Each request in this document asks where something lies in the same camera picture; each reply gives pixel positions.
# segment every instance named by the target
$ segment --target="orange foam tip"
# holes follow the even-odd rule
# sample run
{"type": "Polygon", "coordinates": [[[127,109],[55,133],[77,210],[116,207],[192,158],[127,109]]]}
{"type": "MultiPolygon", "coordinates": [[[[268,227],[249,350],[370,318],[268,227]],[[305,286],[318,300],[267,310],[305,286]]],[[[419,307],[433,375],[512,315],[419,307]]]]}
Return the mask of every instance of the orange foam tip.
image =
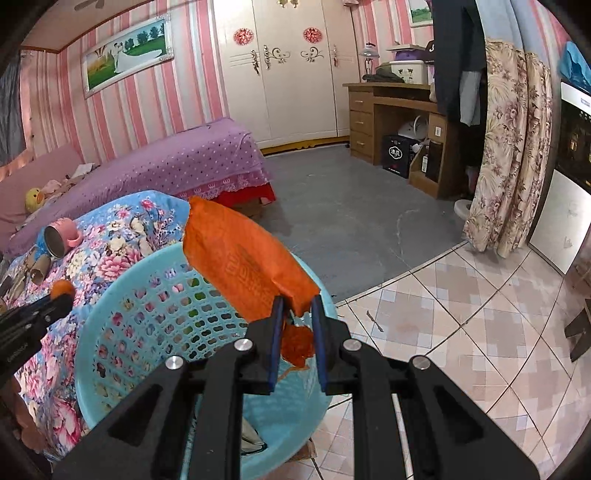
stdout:
{"type": "Polygon", "coordinates": [[[56,281],[51,288],[51,299],[55,300],[64,293],[67,293],[69,296],[74,298],[74,296],[76,296],[76,289],[74,288],[74,285],[69,280],[56,281]]]}

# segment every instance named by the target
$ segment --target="white box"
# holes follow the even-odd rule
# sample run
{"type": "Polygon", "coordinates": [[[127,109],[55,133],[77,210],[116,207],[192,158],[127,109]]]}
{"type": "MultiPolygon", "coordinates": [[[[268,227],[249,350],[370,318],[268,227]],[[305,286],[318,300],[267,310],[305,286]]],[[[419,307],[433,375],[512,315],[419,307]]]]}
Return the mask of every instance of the white box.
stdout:
{"type": "Polygon", "coordinates": [[[406,83],[427,83],[427,65],[422,60],[394,60],[390,62],[392,73],[395,73],[406,83]]]}

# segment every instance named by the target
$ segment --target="wooden stool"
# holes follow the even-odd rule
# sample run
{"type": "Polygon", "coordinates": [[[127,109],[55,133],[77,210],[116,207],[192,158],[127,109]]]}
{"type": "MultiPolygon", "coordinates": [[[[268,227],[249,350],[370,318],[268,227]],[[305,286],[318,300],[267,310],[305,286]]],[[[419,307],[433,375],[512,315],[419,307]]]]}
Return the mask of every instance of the wooden stool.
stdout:
{"type": "Polygon", "coordinates": [[[578,360],[591,347],[591,299],[585,299],[585,308],[564,328],[566,338],[581,337],[570,352],[570,361],[578,360]]]}

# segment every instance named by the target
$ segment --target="metal screw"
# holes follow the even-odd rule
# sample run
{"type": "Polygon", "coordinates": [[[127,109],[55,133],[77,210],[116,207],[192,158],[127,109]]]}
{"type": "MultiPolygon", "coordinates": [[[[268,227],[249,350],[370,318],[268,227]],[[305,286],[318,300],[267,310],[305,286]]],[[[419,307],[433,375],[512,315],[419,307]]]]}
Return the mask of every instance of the metal screw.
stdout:
{"type": "Polygon", "coordinates": [[[413,358],[413,366],[419,370],[426,370],[431,366],[431,361],[426,356],[416,356],[413,358]]]}
{"type": "Polygon", "coordinates": [[[166,368],[169,370],[178,370],[184,364],[184,359],[182,356],[173,355],[166,359],[166,368]]]}
{"type": "Polygon", "coordinates": [[[239,352],[248,352],[253,346],[252,340],[248,338],[241,338],[234,342],[234,348],[239,352]]]}
{"type": "Polygon", "coordinates": [[[343,342],[343,347],[348,352],[357,352],[358,350],[361,350],[361,342],[354,338],[349,338],[343,342]]]}

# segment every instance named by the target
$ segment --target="floral bedspread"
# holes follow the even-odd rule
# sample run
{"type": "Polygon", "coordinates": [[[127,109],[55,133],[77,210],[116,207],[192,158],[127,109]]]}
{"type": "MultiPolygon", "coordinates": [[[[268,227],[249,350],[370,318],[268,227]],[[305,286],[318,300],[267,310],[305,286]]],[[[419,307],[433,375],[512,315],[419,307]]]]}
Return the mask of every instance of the floral bedspread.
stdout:
{"type": "MultiPolygon", "coordinates": [[[[188,215],[187,202],[155,191],[127,195],[87,213],[76,221],[84,232],[82,244],[53,264],[42,285],[29,281],[15,303],[47,295],[60,278],[76,288],[70,315],[52,325],[41,341],[41,351],[17,372],[21,394],[47,438],[49,456],[64,456],[87,432],[74,387],[78,328],[124,271],[153,251],[180,241],[188,215]]],[[[9,274],[23,259],[12,263],[9,274]]]]}

